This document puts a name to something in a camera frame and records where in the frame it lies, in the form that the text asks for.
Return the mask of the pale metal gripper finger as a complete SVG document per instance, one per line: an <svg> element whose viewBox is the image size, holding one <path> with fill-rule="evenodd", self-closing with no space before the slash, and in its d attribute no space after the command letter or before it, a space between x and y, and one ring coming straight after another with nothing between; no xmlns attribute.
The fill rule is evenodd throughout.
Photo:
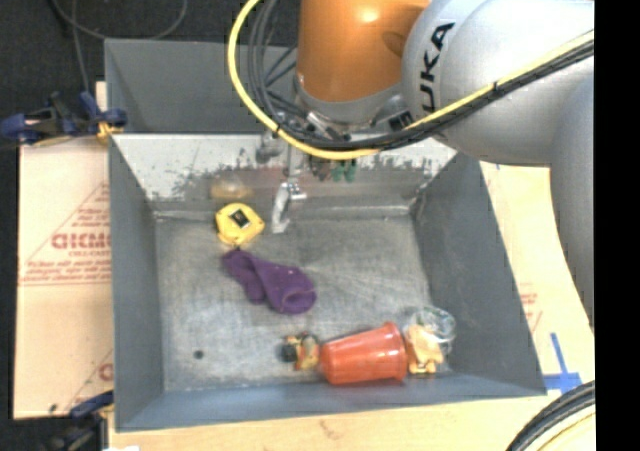
<svg viewBox="0 0 640 451"><path fill-rule="evenodd" d="M271 211L271 231L284 233L290 223L289 213L307 199L297 182L283 182L277 189Z"/></svg>
<svg viewBox="0 0 640 451"><path fill-rule="evenodd" d="M272 159L281 156L282 153L283 141L274 133L267 131L260 138L255 157L258 163L268 163Z"/></svg>

